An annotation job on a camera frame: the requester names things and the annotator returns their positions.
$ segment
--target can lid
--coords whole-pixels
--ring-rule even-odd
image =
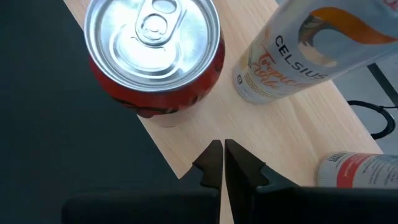
[[[213,60],[220,22],[211,0],[97,0],[85,19],[97,66],[133,90],[167,91],[199,77]]]

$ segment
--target metal can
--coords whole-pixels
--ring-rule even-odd
[[[341,152],[321,162],[320,187],[398,189],[398,156]]]
[[[398,49],[397,0],[289,0],[234,67],[240,95],[267,103]]]
[[[210,0],[95,0],[84,31],[101,86],[143,118],[179,117],[209,94],[223,68]]]

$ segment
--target light wood surface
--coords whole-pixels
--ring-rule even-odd
[[[64,0],[83,26],[90,0]],[[320,159],[331,152],[382,153],[334,86],[326,82],[268,105],[245,102],[232,84],[239,56],[277,8],[274,0],[213,0],[220,15],[226,58],[219,82],[198,115],[175,128],[142,122],[178,177],[213,139],[236,140],[299,185],[315,185]],[[231,223],[226,190],[222,223]]]

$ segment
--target white can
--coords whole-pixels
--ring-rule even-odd
[[[321,162],[318,186],[398,189],[398,156],[340,152]]]
[[[233,71],[243,98],[267,103],[398,49],[396,0],[289,0]]]

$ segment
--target orange swirl graphic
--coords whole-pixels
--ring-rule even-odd
[[[360,18],[342,9],[324,7],[313,11],[311,15],[329,23],[333,28],[360,44],[390,44],[398,41],[398,38],[380,33]]]

